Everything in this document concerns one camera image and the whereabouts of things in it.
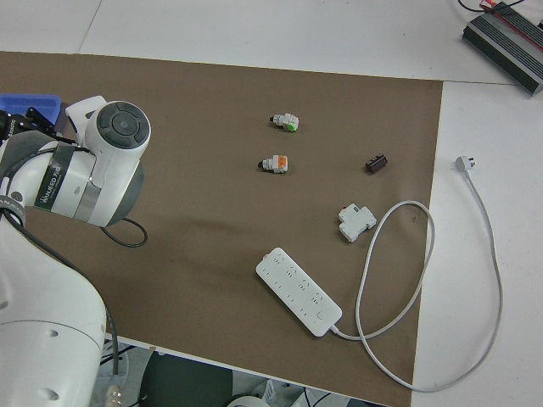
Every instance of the blue tray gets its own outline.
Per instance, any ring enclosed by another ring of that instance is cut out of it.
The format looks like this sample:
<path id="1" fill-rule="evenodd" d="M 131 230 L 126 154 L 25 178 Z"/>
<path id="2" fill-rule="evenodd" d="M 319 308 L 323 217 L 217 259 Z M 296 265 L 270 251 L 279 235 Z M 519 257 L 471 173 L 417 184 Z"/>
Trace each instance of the blue tray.
<path id="1" fill-rule="evenodd" d="M 11 114 L 26 114 L 26 110 L 30 107 L 36 108 L 55 124 L 60 113 L 60 98 L 57 95 L 0 93 L 0 110 Z"/>

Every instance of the white cable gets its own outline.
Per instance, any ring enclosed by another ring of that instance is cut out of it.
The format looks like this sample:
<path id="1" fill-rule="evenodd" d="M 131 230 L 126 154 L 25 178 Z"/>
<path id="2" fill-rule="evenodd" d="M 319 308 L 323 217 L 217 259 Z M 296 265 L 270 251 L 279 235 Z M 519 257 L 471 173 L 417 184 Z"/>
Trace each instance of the white cable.
<path id="1" fill-rule="evenodd" d="M 398 382 L 402 386 L 407 387 L 407 388 L 411 389 L 412 391 L 419 392 L 419 393 L 434 393 L 434 392 L 438 392 L 440 390 L 444 390 L 444 389 L 446 389 L 448 387 L 451 387 L 451 386 L 457 384 L 458 382 L 463 380 L 465 377 L 470 375 L 473 371 L 475 371 L 484 362 L 484 360 L 486 359 L 486 357 L 490 353 L 490 350 L 492 349 L 492 346 L 494 345 L 494 342 L 495 342 L 495 339 L 496 339 L 496 336 L 497 336 L 497 333 L 498 333 L 498 329 L 500 327 L 501 313 L 503 311 L 503 287 L 501 285 L 500 270 L 499 270 L 499 267 L 498 267 L 498 262 L 497 262 L 496 254 L 495 254 L 494 232 L 492 230 L 492 225 L 490 224 L 490 218 L 489 218 L 488 212 L 486 210 L 486 207 L 484 206 L 483 199 L 480 197 L 479 192 L 477 191 L 477 188 L 473 184 L 473 181 L 472 181 L 472 179 L 471 179 L 471 177 L 470 177 L 470 175 L 468 173 L 468 170 L 469 170 L 469 168 L 464 168 L 462 170 L 462 173 L 466 176 L 468 184 L 472 188 L 472 191 L 473 191 L 473 193 L 474 193 L 474 195 L 475 195 L 475 197 L 476 197 L 476 199 L 478 201 L 479 207 L 481 208 L 481 212 L 483 213 L 484 222 L 486 224 L 486 227 L 487 227 L 487 230 L 488 230 L 488 233 L 489 233 L 490 252 L 491 252 L 491 256 L 492 256 L 492 263 L 494 265 L 495 277 L 496 277 L 496 281 L 497 281 L 497 285 L 498 285 L 498 292 L 499 292 L 498 314 L 497 314 L 497 317 L 496 317 L 494 330 L 492 331 L 492 335 L 490 337 L 490 340 L 489 340 L 489 342 L 487 344 L 487 347 L 486 347 L 485 351 L 483 352 L 483 354 L 481 355 L 481 357 L 479 358 L 477 363 L 475 363 L 469 370 L 462 373 L 456 379 L 454 379 L 454 380 L 452 380 L 450 382 L 447 382 L 446 384 L 443 384 L 441 386 L 436 386 L 436 387 L 415 387 L 412 384 L 400 379 L 398 376 L 396 376 L 394 373 L 392 373 L 390 370 L 388 370 L 381 363 L 381 361 L 378 359 L 378 357 L 373 353 L 373 351 L 369 347 L 369 344 L 367 343 L 367 339 L 369 339 L 370 337 L 376 337 L 380 333 L 383 333 L 383 332 L 387 331 L 396 322 L 398 322 L 407 313 L 407 311 L 411 308 L 411 306 L 413 305 L 413 303 L 415 302 L 415 300 L 417 298 L 418 293 L 420 292 L 422 282 L 423 282 L 423 276 L 424 276 L 424 273 L 426 272 L 426 267 L 428 265 L 428 262 L 430 261 L 432 252 L 434 250 L 435 227 L 434 227 L 434 220 L 432 219 L 432 215 L 430 214 L 428 209 L 424 205 L 422 205 L 421 203 L 416 202 L 416 201 L 403 201 L 403 202 L 397 203 L 395 206 L 393 206 L 384 215 L 384 217 L 381 219 L 381 221 L 379 222 L 379 225 L 377 227 L 377 230 L 375 231 L 375 234 L 373 235 L 372 241 L 370 243 L 370 247 L 369 247 L 369 249 L 367 251 L 366 263 L 364 264 L 364 271 L 362 272 L 361 285 L 360 285 L 360 289 L 358 290 L 358 296 L 356 298 L 356 308 L 355 308 L 356 327 L 358 329 L 358 333 L 360 334 L 360 336 L 359 337 L 352 337 L 351 335 L 346 335 L 346 334 L 340 332 L 339 329 L 336 326 L 333 326 L 331 328 L 332 332 L 334 332 L 335 334 L 337 334 L 338 336 L 340 336 L 340 337 L 342 337 L 344 339 L 361 341 L 362 344 L 364 345 L 364 348 L 366 349 L 367 353 L 373 359 L 375 364 L 384 373 L 386 373 L 390 378 L 392 378 L 393 380 L 395 380 L 396 382 Z M 430 232 L 431 232 L 430 245 L 429 245 L 429 249 L 428 249 L 428 254 L 426 255 L 426 258 L 424 260 L 424 267 L 423 267 L 423 271 L 421 273 L 421 278 L 419 280 L 419 283 L 417 285 L 415 293 L 411 297 L 409 303 L 398 314 L 398 316 L 396 318 L 394 318 L 389 324 L 387 324 L 383 328 L 379 329 L 378 331 L 375 331 L 375 332 L 373 332 L 373 333 L 371 333 L 369 335 L 365 335 L 364 331 L 362 330 L 362 325 L 361 325 L 360 304 L 361 304 L 362 292 L 364 291 L 364 286 L 366 284 L 367 271 L 368 271 L 370 261 L 371 261 L 371 257 L 372 257 L 373 246 L 374 246 L 375 242 L 377 241 L 378 234 L 381 231 L 381 228 L 383 227 L 384 222 L 387 220 L 387 218 L 395 210 L 397 210 L 399 207 L 404 206 L 404 205 L 413 205 L 413 206 L 417 206 L 418 208 L 420 208 L 428 216 L 428 221 L 429 221 L 429 224 L 430 224 Z"/>

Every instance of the dark green object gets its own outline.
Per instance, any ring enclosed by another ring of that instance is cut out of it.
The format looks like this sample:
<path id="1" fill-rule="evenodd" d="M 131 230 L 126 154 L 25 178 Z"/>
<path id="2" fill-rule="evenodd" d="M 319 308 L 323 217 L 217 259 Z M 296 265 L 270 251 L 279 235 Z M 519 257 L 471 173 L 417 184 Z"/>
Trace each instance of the dark green object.
<path id="1" fill-rule="evenodd" d="M 232 371 L 153 353 L 145 372 L 140 407 L 223 407 L 232 401 Z"/>

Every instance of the white round object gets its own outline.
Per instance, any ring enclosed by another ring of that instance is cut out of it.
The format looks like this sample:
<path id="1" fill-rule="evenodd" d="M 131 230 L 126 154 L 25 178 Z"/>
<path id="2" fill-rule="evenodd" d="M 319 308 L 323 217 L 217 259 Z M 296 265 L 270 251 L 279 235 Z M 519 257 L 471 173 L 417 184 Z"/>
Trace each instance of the white round object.
<path id="1" fill-rule="evenodd" d="M 227 407 L 270 407 L 261 399 L 253 396 L 243 396 L 232 401 Z"/>

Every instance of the white power strip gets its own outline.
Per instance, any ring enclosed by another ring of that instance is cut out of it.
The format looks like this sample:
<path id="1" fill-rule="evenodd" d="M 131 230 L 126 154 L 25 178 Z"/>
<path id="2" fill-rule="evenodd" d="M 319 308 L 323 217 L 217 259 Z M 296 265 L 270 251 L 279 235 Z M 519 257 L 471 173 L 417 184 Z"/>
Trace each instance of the white power strip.
<path id="1" fill-rule="evenodd" d="M 316 337 L 341 318 L 341 308 L 282 248 L 264 256 L 256 273 Z"/>

